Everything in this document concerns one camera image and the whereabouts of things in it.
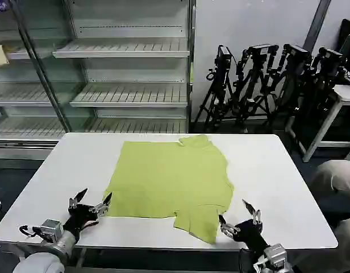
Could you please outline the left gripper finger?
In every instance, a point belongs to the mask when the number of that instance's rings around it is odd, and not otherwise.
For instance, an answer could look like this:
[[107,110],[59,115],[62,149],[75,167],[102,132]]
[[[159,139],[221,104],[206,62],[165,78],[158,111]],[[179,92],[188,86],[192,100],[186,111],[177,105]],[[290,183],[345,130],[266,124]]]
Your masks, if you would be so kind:
[[88,191],[88,189],[85,188],[84,190],[78,192],[73,198],[70,198],[68,209],[75,209],[77,207],[77,205],[80,203],[80,201],[83,199],[83,197],[87,191]]
[[95,214],[97,217],[102,217],[106,214],[111,204],[112,193],[109,193],[105,199],[98,205],[89,209],[89,212]]

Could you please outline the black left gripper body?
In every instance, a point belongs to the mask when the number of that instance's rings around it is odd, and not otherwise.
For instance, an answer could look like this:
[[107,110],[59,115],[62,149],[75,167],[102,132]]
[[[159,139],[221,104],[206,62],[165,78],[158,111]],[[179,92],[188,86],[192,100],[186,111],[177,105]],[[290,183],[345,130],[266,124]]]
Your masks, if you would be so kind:
[[89,226],[98,223],[96,212],[91,211],[94,207],[91,205],[78,204],[75,208],[69,208],[69,219],[64,223],[64,231],[70,232],[75,238],[80,237],[80,232],[86,228],[88,222],[94,222]]

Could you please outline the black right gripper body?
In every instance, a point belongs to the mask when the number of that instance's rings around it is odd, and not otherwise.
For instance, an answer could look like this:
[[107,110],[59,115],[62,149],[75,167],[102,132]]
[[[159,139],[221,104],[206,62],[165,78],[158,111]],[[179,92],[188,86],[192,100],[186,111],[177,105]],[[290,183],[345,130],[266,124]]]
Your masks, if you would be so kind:
[[249,250],[264,251],[270,246],[261,235],[262,225],[254,225],[252,220],[246,220],[235,227],[239,231],[233,235],[233,240],[245,243]]

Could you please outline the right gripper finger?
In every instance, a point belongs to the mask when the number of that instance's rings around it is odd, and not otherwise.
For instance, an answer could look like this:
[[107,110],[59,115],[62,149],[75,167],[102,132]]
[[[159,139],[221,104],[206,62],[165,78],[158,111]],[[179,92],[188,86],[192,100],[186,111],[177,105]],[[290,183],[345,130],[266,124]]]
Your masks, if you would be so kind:
[[244,199],[242,199],[247,211],[251,214],[252,216],[252,221],[254,225],[260,225],[262,224],[261,222],[261,210],[256,210],[252,204],[248,203]]
[[220,230],[227,237],[233,238],[240,231],[240,229],[235,225],[228,224],[221,214],[218,215],[218,219],[220,223]]

